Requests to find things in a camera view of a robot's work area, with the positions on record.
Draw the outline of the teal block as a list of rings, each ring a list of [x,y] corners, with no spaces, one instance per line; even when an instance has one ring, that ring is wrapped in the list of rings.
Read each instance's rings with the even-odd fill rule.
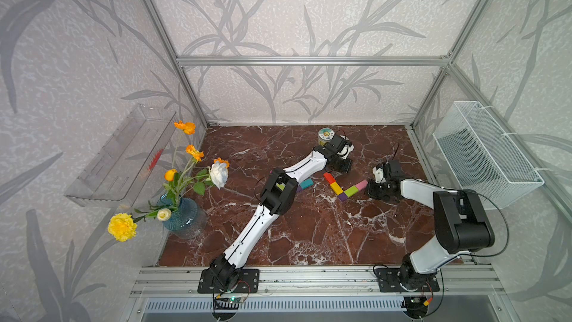
[[[311,178],[308,178],[300,184],[300,188],[301,189],[307,189],[308,187],[313,186],[313,185],[314,185],[314,181],[311,180]]]

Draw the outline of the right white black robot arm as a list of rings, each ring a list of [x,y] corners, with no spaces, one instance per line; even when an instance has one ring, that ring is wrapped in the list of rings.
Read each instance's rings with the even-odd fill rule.
[[[478,193],[446,189],[416,179],[368,180],[366,192],[375,200],[399,195],[433,210],[434,237],[404,256],[397,280],[409,292],[420,289],[438,270],[457,257],[495,243],[495,234]]]

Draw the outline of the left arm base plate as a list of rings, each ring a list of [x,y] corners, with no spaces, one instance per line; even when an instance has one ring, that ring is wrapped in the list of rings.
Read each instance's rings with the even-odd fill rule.
[[[199,294],[256,293],[259,288],[259,269],[239,269],[232,274],[206,269],[201,272]]]

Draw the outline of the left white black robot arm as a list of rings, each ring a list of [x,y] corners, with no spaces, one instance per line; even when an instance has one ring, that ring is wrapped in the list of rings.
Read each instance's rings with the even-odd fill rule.
[[[262,235],[278,217],[291,208],[300,183],[314,173],[331,165],[347,172],[352,161],[348,158],[354,147],[346,145],[339,152],[316,146],[303,160],[285,169],[275,168],[262,190],[260,203],[246,227],[225,252],[214,259],[209,269],[215,281],[225,290],[238,283],[242,268]]]

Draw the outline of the yellow block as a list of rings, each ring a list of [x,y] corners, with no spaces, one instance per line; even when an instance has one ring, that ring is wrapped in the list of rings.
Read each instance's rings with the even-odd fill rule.
[[[342,195],[344,193],[344,190],[339,186],[337,182],[331,183],[330,187],[336,195]]]

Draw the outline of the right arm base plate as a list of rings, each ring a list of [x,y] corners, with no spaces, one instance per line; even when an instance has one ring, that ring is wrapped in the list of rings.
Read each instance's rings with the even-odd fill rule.
[[[441,286],[436,274],[412,274],[402,276],[400,268],[388,268],[383,265],[375,265],[374,275],[378,281],[380,292],[440,292]]]

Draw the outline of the pink small block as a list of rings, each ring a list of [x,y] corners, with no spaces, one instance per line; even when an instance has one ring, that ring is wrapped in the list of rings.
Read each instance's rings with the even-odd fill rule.
[[[355,187],[356,187],[359,191],[361,191],[361,190],[366,189],[367,185],[368,185],[368,180],[362,180],[360,183],[357,183],[357,184],[355,185]]]

